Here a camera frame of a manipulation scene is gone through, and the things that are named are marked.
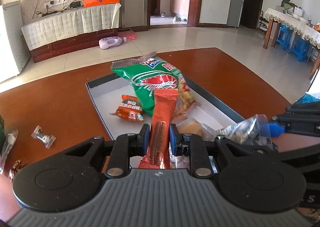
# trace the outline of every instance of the purple bottle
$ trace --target purple bottle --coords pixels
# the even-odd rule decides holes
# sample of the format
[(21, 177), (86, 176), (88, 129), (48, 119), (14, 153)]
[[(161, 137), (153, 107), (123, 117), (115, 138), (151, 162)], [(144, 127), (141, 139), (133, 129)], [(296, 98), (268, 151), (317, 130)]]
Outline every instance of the purple bottle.
[(99, 40), (99, 46), (101, 49), (108, 49), (113, 46), (119, 46), (122, 42), (127, 42), (127, 38), (109, 37)]

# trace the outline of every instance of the white shoe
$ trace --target white shoe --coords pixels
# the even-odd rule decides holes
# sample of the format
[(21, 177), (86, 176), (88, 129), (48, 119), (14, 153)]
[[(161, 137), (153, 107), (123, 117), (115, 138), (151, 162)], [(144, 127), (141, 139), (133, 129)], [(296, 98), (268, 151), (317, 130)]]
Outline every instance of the white shoe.
[(179, 16), (175, 16), (175, 17), (173, 18), (173, 21), (181, 21), (181, 18), (180, 18)]

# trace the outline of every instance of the white cloth cover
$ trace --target white cloth cover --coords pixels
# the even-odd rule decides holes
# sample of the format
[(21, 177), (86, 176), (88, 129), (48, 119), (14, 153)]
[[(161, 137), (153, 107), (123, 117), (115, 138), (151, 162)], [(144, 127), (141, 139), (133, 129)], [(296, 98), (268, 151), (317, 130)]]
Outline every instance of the white cloth cover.
[(119, 27), (121, 4), (112, 3), (66, 10), (42, 18), (21, 28), (29, 50), (80, 34)]
[(320, 49), (320, 33), (308, 25), (305, 25), (301, 21), (271, 8), (266, 11), (264, 17), (287, 25), (295, 33), (301, 35), (303, 39), (310, 41), (313, 46)]

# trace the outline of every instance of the orange snack package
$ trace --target orange snack package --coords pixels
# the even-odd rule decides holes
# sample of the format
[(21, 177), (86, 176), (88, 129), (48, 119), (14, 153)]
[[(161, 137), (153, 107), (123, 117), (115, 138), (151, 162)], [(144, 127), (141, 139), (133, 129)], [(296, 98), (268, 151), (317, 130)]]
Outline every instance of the orange snack package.
[(130, 121), (144, 122), (144, 118), (142, 116), (142, 107), (137, 97), (130, 95), (122, 95), (121, 97), (122, 103), (116, 112), (111, 113), (111, 115), (115, 115)]
[(169, 169), (169, 126), (178, 98), (177, 89), (155, 89), (155, 108), (147, 154), (138, 168)]

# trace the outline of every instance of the shoe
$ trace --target shoe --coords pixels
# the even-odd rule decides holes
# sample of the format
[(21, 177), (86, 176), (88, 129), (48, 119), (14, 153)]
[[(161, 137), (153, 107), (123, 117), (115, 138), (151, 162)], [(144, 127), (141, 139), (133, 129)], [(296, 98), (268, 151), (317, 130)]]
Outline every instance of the shoe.
[(180, 18), (179, 16), (175, 16), (175, 17), (173, 18), (173, 21), (181, 21), (181, 18)]

